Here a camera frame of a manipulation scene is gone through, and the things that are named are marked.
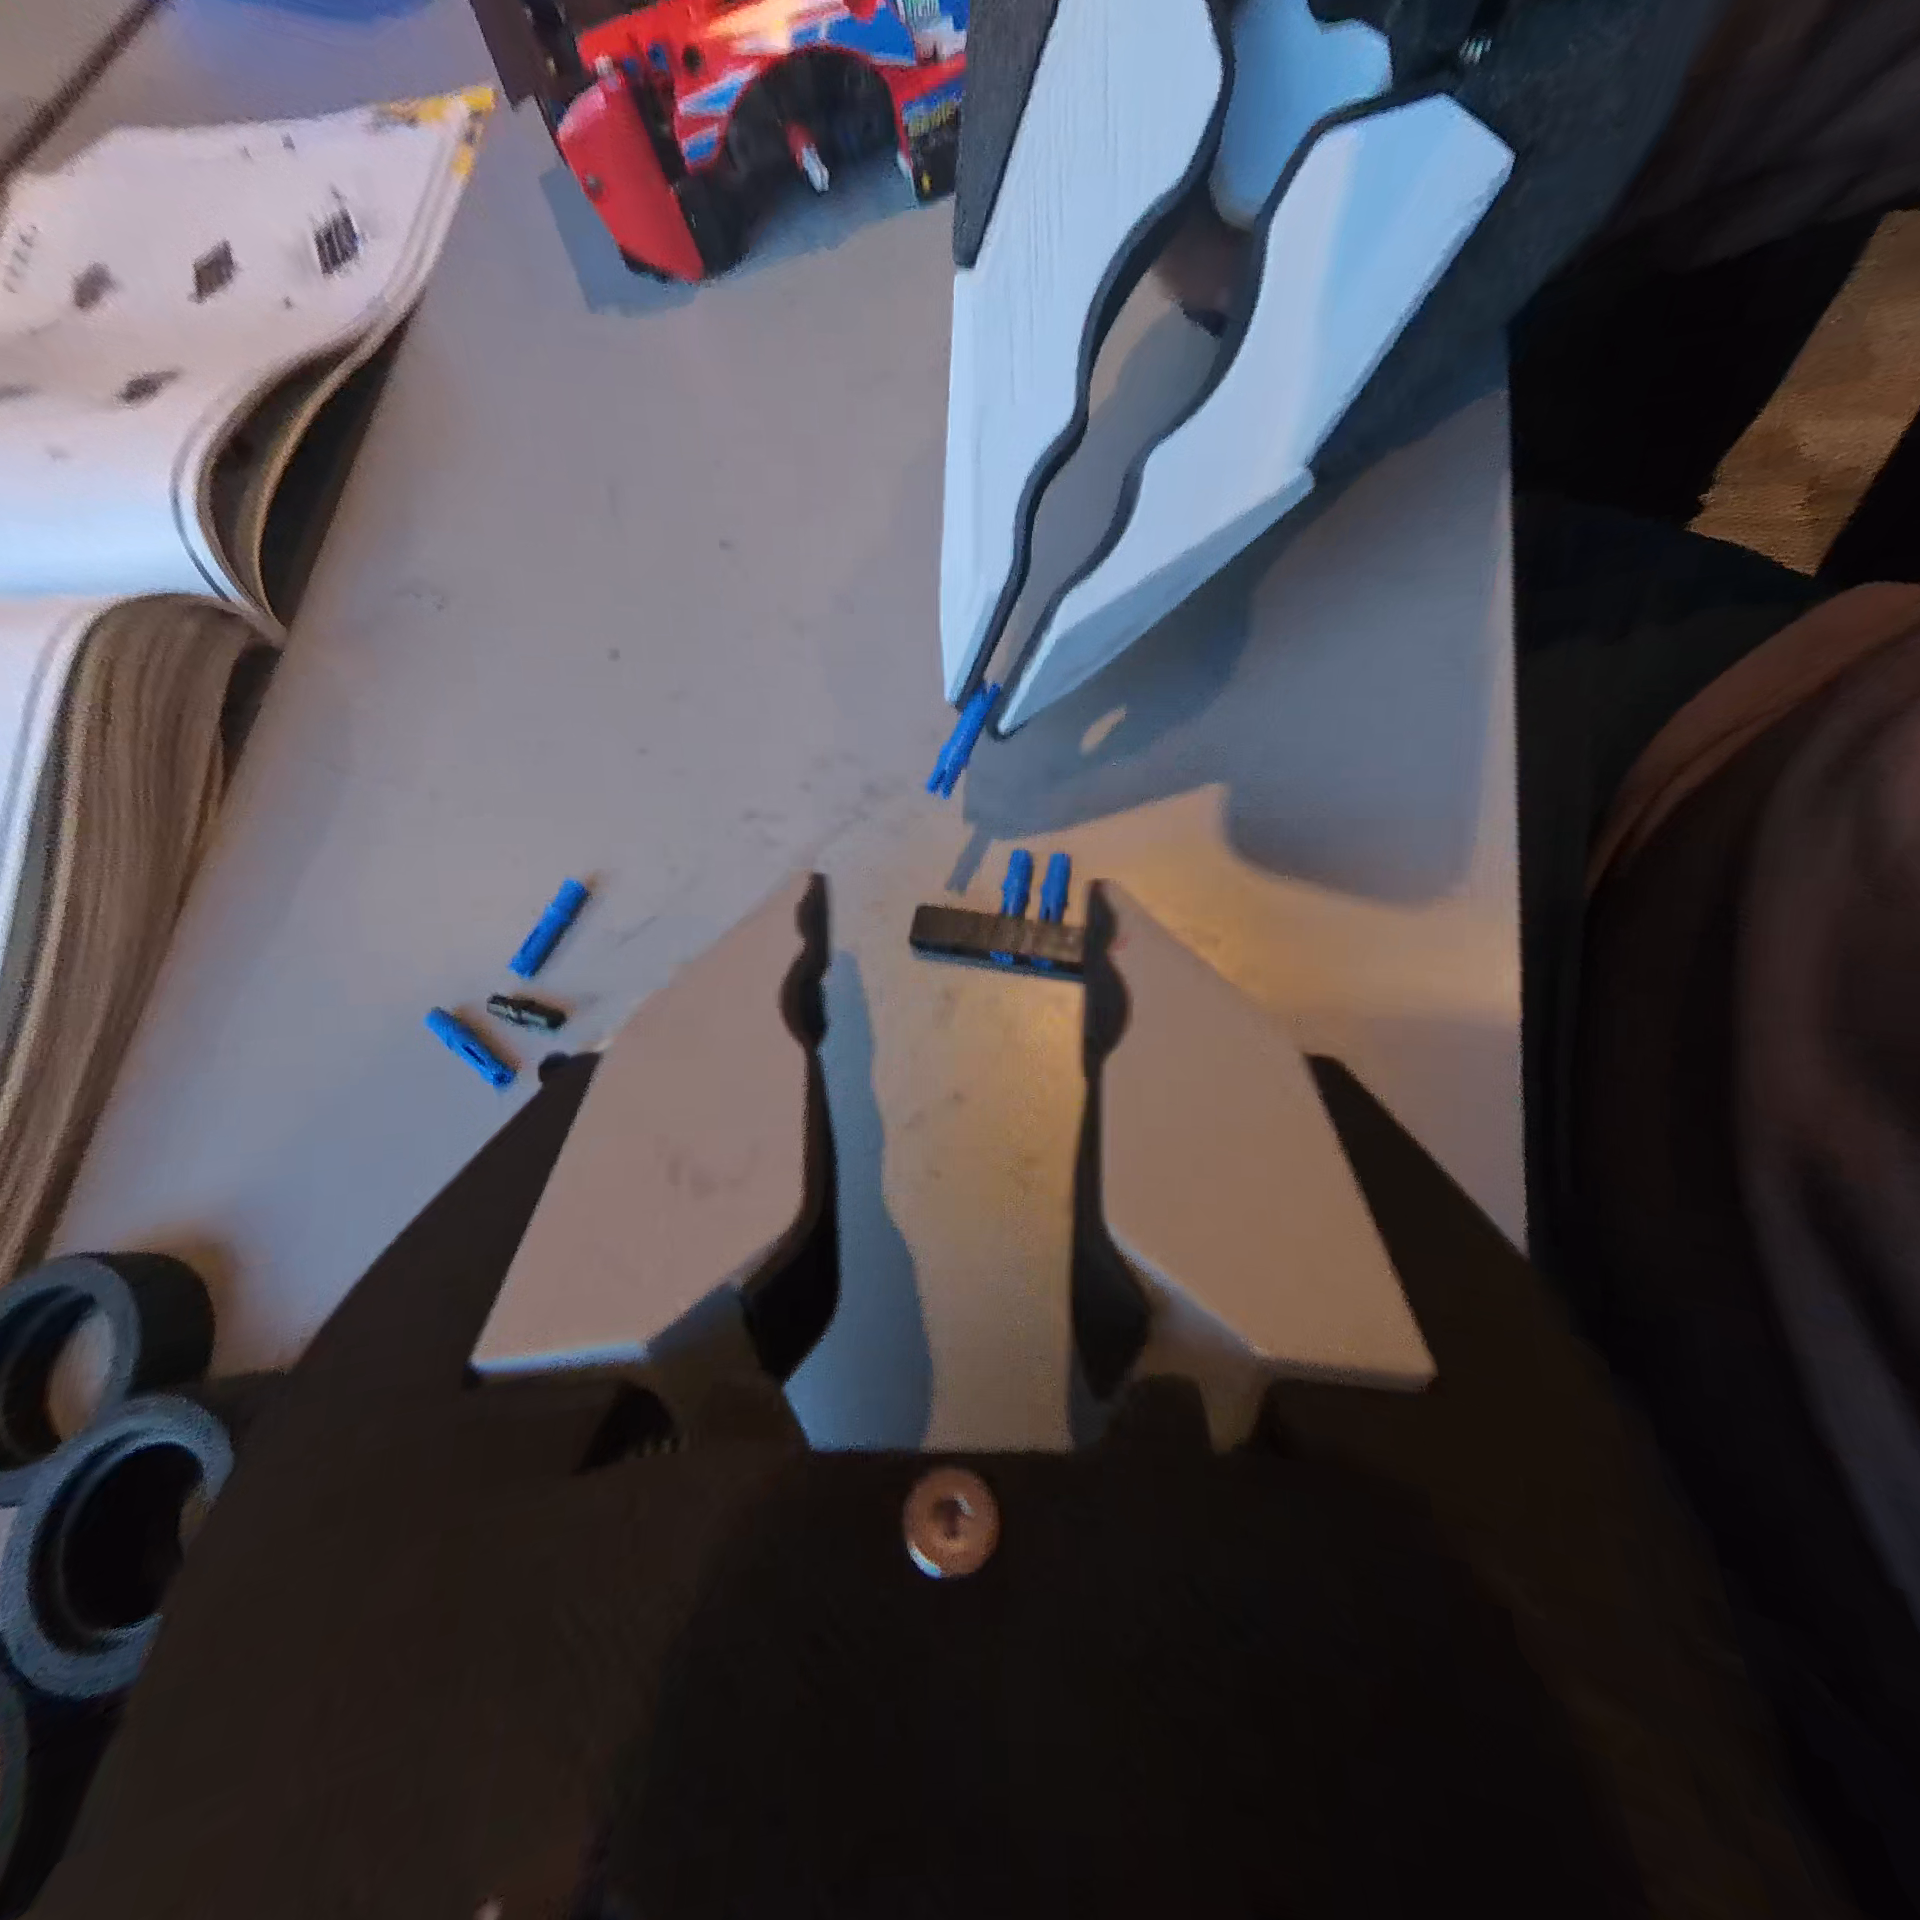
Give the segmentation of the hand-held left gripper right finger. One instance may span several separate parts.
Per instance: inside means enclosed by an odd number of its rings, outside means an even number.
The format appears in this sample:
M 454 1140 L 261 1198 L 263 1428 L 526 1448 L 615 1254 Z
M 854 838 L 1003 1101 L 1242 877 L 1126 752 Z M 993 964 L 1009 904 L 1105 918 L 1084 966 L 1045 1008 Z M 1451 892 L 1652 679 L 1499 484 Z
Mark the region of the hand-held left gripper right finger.
M 1292 1028 L 1124 886 L 1084 924 L 1075 1377 L 1199 1391 L 1235 1443 L 1277 1381 L 1419 1395 L 1432 1355 Z

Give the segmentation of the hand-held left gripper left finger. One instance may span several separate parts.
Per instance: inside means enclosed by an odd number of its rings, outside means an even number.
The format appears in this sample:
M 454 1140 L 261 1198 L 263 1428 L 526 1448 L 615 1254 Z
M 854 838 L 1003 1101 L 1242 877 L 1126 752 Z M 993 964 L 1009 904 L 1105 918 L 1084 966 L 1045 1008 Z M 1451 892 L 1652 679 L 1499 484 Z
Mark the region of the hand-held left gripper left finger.
M 481 1377 L 664 1358 L 731 1304 L 790 1381 L 837 1312 L 824 1083 L 830 883 L 788 874 L 597 1052 L 493 1312 Z

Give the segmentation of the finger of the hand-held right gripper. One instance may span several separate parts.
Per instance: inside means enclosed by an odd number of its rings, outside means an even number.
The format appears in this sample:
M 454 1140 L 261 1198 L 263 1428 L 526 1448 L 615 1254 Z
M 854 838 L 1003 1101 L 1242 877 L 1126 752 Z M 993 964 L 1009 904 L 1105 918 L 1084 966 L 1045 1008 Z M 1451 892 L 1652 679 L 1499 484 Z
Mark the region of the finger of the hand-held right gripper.
M 1089 368 L 1203 184 L 1228 106 L 1222 4 L 974 4 L 954 189 L 945 696 L 985 684 Z
M 1314 461 L 1499 199 L 1513 147 L 1447 92 L 1330 119 L 1260 212 L 1255 284 L 1195 405 L 1003 688 L 1009 739 L 1089 684 L 1315 487 Z

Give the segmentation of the long black toy beam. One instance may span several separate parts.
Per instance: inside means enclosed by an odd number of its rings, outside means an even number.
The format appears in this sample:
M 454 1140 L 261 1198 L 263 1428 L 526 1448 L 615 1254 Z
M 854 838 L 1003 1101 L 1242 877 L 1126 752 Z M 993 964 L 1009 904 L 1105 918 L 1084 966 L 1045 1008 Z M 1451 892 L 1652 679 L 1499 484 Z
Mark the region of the long black toy beam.
M 956 904 L 916 904 L 908 948 L 929 964 L 1081 981 L 1087 939 L 1064 921 L 1007 918 Z

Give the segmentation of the person's right forearm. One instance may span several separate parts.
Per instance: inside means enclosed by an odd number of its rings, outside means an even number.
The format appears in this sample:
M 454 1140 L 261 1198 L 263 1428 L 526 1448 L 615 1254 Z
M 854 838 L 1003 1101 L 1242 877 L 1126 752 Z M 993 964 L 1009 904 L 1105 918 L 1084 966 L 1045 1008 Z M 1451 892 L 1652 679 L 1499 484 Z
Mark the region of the person's right forearm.
M 1725 4 L 1573 267 L 1693 271 L 1916 209 L 1916 4 Z

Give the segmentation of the white desk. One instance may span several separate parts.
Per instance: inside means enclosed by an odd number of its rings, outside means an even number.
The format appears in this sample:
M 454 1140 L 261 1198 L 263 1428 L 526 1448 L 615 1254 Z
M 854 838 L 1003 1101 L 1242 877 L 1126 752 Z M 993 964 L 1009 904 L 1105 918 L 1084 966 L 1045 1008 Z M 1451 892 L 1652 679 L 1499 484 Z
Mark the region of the white desk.
M 1394 82 L 1365 25 L 1245 43 L 1218 147 L 1089 368 L 1038 503 L 1003 688 L 1211 383 L 1260 212 Z M 442 1233 L 478 1284 L 454 1384 L 587 1075 L 638 1006 L 788 874 L 830 883 L 824 1083 L 837 1312 L 802 1415 L 916 1451 L 1064 1437 L 1084 981 L 929 964 L 915 908 L 998 914 L 1009 853 L 1124 886 L 1365 1086 L 1442 1198 L 1526 1249 L 1507 422 L 1465 360 L 1438 418 L 1314 492 L 1058 704 L 924 781 L 945 696 L 954 216 L 839 229 L 747 282 L 597 321 L 536 258 L 536 136 L 478 152 L 424 294 L 322 409 L 269 533 L 282 649 L 228 696 L 228 789 L 109 1108 L 36 1261 L 149 1252 L 246 1377 Z M 507 964 L 564 877 L 552 964 Z M 539 996 L 557 1034 L 486 996 Z M 486 1086 L 429 1034 L 464 1017 Z M 760 1373 L 731 1304 L 664 1358 Z

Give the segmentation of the red toy brick car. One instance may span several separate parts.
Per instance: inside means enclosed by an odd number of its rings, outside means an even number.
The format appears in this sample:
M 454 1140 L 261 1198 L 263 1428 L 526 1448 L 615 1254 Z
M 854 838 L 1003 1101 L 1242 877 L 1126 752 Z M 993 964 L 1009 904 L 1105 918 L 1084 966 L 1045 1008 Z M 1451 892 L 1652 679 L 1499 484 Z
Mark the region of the red toy brick car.
M 788 184 L 954 189 L 970 4 L 470 4 L 632 273 L 728 273 Z

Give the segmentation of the black rubber toy tire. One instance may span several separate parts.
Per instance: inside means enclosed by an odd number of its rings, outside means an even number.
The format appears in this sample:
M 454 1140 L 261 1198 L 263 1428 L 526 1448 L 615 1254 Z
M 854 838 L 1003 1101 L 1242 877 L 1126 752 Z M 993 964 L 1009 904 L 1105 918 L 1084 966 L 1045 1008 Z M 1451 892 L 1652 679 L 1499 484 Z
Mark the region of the black rubber toy tire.
M 214 1319 L 198 1275 L 176 1257 L 66 1254 L 3 1284 L 3 1501 L 24 1501 L 61 1451 L 51 1381 L 88 1319 L 104 1325 L 104 1374 L 83 1428 L 136 1395 L 193 1384 L 212 1358 Z

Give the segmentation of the person's brown sweater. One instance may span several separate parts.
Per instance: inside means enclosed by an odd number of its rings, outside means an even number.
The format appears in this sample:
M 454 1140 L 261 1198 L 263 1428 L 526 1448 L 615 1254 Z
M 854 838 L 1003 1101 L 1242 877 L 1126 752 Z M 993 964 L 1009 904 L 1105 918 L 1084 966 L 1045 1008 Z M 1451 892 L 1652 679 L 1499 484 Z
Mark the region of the person's brown sweater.
M 1916 1916 L 1916 589 L 1526 664 L 1527 1205 L 1811 1828 Z

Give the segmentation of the group of black rubber tyres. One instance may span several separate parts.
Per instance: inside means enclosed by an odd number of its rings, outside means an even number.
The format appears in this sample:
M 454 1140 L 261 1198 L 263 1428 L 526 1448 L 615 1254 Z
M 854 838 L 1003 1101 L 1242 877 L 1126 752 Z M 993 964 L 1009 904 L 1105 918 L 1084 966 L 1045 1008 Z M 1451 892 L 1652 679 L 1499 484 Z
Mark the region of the group of black rubber tyres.
M 92 1704 L 136 1683 L 231 1467 L 228 1428 L 173 1395 L 120 1404 L 38 1467 L 3 1540 L 3 1656 L 29 1693 Z

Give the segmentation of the open instruction booklet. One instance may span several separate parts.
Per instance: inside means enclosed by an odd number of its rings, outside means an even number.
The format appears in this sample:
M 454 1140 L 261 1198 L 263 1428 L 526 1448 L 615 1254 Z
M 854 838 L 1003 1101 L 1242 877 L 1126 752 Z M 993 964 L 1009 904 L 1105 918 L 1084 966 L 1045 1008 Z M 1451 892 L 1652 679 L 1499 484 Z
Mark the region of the open instruction booklet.
M 442 260 L 491 84 L 109 131 L 3 189 L 3 1278 L 79 1175 L 287 634 L 269 533 Z

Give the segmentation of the black metal frame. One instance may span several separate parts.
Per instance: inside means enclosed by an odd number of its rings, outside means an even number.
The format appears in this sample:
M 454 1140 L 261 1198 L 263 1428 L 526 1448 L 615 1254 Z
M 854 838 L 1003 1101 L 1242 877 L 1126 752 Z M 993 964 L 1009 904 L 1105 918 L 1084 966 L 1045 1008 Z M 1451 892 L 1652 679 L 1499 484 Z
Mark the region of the black metal frame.
M 1701 267 L 1591 250 L 1513 331 L 1513 425 L 1527 492 L 1916 586 L 1916 209 Z

